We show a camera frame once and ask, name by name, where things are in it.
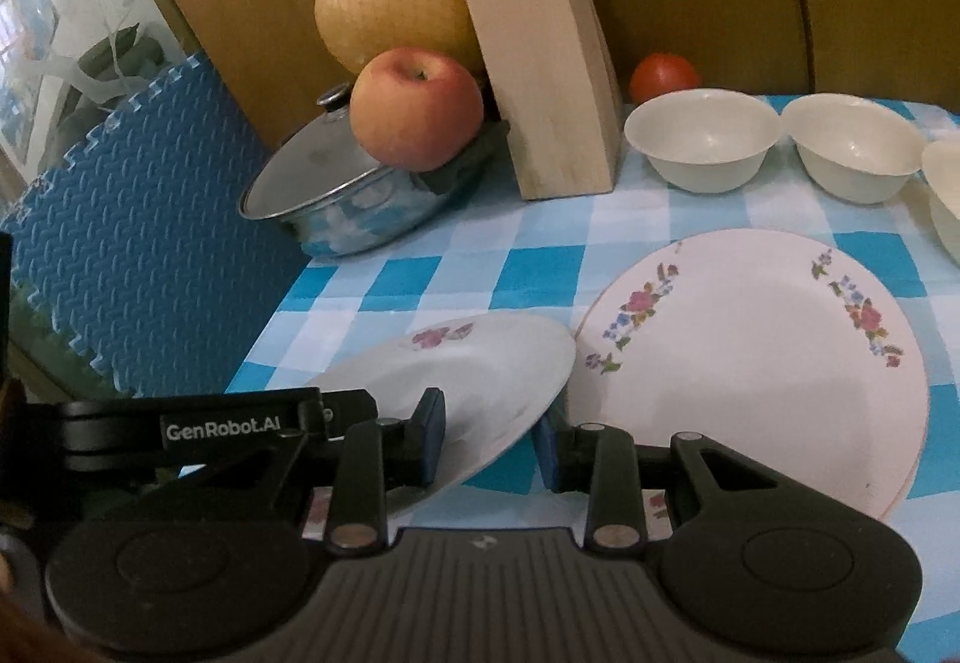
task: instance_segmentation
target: flower pattern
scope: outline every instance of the flower pattern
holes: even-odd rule
[[[418,332],[411,338],[410,342],[414,345],[416,351],[419,351],[419,349],[433,349],[440,346],[445,340],[463,340],[472,331],[473,322],[467,322],[467,324],[461,325],[457,329],[453,329],[453,331],[449,327],[436,327]]]
[[[666,494],[658,493],[656,495],[650,496],[650,508],[653,508],[654,516],[656,519],[664,519],[670,516],[669,510],[666,508]]]
[[[680,270],[677,265],[664,265],[662,262],[657,265],[656,284],[654,281],[647,281],[643,289],[630,293],[627,302],[620,306],[620,313],[603,331],[603,339],[612,341],[613,348],[618,353],[622,353],[630,343],[632,334],[647,319],[656,315],[655,305],[673,291],[673,281],[679,275]],[[584,359],[584,363],[589,370],[599,370],[602,376],[605,373],[618,371],[623,364],[619,355],[615,356],[613,351],[608,352],[606,356],[599,352],[590,353]]]
[[[832,249],[827,249],[813,260],[812,273],[815,281],[829,277],[827,267],[833,262],[832,253]],[[882,326],[883,315],[874,307],[870,298],[856,288],[850,276],[843,276],[839,281],[829,281],[827,285],[833,294],[843,300],[847,315],[853,322],[853,329],[862,329],[867,341],[870,341],[871,353],[885,356],[888,368],[899,368],[904,350],[892,343],[885,343],[889,332]]]

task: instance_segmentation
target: tomato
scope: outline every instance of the tomato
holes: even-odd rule
[[[646,102],[669,91],[697,89],[701,80],[693,65],[676,54],[650,54],[630,78],[630,99]]]

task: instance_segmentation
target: white bowl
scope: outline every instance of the white bowl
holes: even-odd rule
[[[810,94],[787,105],[782,118],[810,178],[851,203],[889,200],[920,169],[920,130],[862,97]]]
[[[749,94],[688,89],[643,103],[623,132],[671,184],[721,193],[757,175],[782,127],[776,111]]]
[[[940,241],[960,263],[960,137],[923,149],[923,175],[930,184],[930,217]]]

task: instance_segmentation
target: pot lid knob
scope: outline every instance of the pot lid knob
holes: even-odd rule
[[[352,84],[337,84],[337,86],[333,86],[333,89],[328,89],[317,98],[317,105],[321,106],[327,113],[346,108],[350,102],[352,89]]]

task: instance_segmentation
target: stainless steel pot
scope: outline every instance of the stainless steel pot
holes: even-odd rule
[[[505,134],[488,127],[447,166],[408,173],[383,166],[356,142],[349,96],[349,84],[322,96],[326,113],[294,134],[240,198],[242,217],[278,219],[317,260],[366,251],[416,227],[478,175],[491,138]]]

